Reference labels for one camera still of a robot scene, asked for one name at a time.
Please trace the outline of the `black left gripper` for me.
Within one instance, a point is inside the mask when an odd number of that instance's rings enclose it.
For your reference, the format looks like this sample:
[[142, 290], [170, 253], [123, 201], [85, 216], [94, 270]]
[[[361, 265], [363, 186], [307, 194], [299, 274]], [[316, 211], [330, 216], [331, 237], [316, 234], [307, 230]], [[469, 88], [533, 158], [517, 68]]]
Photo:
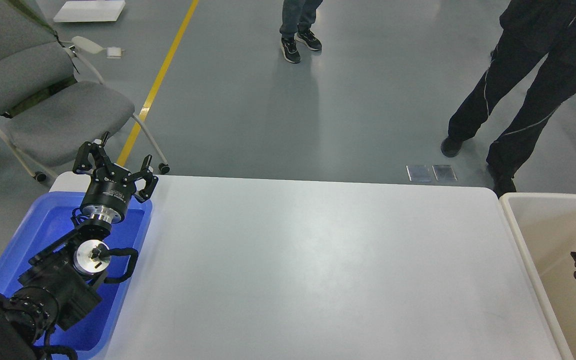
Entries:
[[[125, 219], [132, 196], [139, 203], [147, 202], [153, 196], [159, 178], [150, 169], [153, 159], [150, 154], [143, 159], [141, 168], [135, 173], [123, 167], [115, 167], [105, 151], [110, 136], [110, 132], [106, 131], [101, 139], [85, 141], [78, 148], [73, 173], [91, 178], [79, 207], [81, 214], [109, 224], [118, 224]], [[144, 180], [145, 185], [137, 189], [140, 180]]]

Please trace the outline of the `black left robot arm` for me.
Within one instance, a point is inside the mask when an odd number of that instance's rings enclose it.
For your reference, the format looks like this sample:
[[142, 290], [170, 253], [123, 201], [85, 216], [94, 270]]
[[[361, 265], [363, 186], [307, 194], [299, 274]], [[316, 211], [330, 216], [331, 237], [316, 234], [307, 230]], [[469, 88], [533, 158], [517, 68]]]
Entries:
[[0, 360], [51, 360], [55, 354], [77, 360], [73, 347], [51, 344], [52, 335], [93, 312], [102, 301], [101, 285], [121, 284], [134, 273], [138, 250], [110, 248], [105, 239], [126, 218], [131, 199], [151, 199], [158, 177], [151, 155], [136, 172], [113, 162], [105, 151], [109, 136], [78, 148], [72, 171], [88, 175], [90, 184], [71, 213], [73, 230], [29, 259], [19, 290], [0, 294]]

